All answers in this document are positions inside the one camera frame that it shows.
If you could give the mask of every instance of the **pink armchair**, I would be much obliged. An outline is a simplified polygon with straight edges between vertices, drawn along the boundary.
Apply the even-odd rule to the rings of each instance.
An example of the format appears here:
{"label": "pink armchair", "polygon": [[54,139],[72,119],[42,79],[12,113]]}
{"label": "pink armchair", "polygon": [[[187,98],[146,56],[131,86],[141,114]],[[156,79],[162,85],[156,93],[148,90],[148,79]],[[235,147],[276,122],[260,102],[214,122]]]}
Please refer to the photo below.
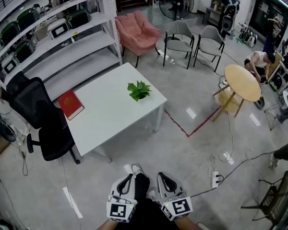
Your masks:
{"label": "pink armchair", "polygon": [[126,15],[117,16],[115,18],[116,28],[119,32],[120,43],[125,48],[128,48],[138,58],[135,68],[138,67],[139,56],[147,51],[156,48],[156,42],[160,37],[160,31],[145,19],[140,11],[128,13]]}

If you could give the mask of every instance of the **wooden table leg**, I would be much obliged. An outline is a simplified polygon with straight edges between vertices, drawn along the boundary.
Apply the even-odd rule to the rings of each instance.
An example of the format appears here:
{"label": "wooden table leg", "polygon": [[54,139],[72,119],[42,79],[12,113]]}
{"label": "wooden table leg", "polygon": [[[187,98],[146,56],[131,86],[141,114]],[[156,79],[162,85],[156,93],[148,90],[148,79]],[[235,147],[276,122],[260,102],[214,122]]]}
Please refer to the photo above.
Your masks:
{"label": "wooden table leg", "polygon": [[238,108],[238,110],[237,110],[237,112],[236,112],[236,115],[235,115],[235,117],[238,115],[238,112],[240,111],[240,109],[241,109],[241,107],[242,107],[242,104],[243,104],[243,102],[244,102],[244,99],[242,99],[242,101],[241,101],[241,103],[240,103],[240,106],[239,106],[239,108]]}
{"label": "wooden table leg", "polygon": [[235,92],[233,92],[233,94],[230,96],[230,98],[228,99],[228,101],[225,103],[224,106],[222,106],[221,111],[219,111],[219,113],[216,115],[216,117],[212,120],[212,122],[216,121],[217,118],[221,115],[221,113],[226,109],[226,107],[228,106],[228,104],[231,102],[232,98],[234,98],[235,96]]}
{"label": "wooden table leg", "polygon": [[229,87],[229,84],[226,85],[224,88],[220,89],[218,92],[215,92],[215,93],[213,94],[213,96],[215,96],[216,94],[219,94],[221,91],[223,91],[224,89],[227,89],[228,87]]}

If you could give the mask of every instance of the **red line on floor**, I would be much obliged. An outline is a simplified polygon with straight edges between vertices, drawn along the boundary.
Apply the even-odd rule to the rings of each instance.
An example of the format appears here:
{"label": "red line on floor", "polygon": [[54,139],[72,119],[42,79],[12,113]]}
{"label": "red line on floor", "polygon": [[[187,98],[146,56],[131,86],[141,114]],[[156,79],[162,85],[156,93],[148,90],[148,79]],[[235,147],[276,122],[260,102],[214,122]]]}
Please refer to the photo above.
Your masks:
{"label": "red line on floor", "polygon": [[187,134],[187,132],[180,126],[179,123],[177,123],[173,118],[172,116],[167,112],[167,110],[164,109],[165,113],[169,116],[169,118],[181,129],[181,131],[183,133],[186,134],[187,137],[190,137],[191,135],[193,135],[196,131],[198,131],[201,127],[204,126],[205,123],[208,122],[208,120],[220,109],[220,106],[213,112],[209,115],[208,118],[206,118],[190,135]]}

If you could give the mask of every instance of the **black hair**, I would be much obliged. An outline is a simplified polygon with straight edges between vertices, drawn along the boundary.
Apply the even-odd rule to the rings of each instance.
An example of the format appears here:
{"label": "black hair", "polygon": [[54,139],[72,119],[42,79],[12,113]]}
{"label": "black hair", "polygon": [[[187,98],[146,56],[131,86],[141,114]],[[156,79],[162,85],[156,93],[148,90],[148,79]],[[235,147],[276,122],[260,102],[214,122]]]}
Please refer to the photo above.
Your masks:
{"label": "black hair", "polygon": [[268,55],[268,59],[272,62],[272,64],[275,63],[275,56],[272,53],[267,54]]}

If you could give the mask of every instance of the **wooden table top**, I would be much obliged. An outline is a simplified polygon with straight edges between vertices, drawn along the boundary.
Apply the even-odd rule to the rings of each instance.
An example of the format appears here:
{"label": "wooden table top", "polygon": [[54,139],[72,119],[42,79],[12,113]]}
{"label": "wooden table top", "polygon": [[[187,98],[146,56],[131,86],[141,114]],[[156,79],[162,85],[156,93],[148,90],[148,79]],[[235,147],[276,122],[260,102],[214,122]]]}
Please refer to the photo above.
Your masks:
{"label": "wooden table top", "polygon": [[225,78],[233,91],[246,101],[260,99],[261,89],[256,78],[245,68],[238,65],[225,67]]}

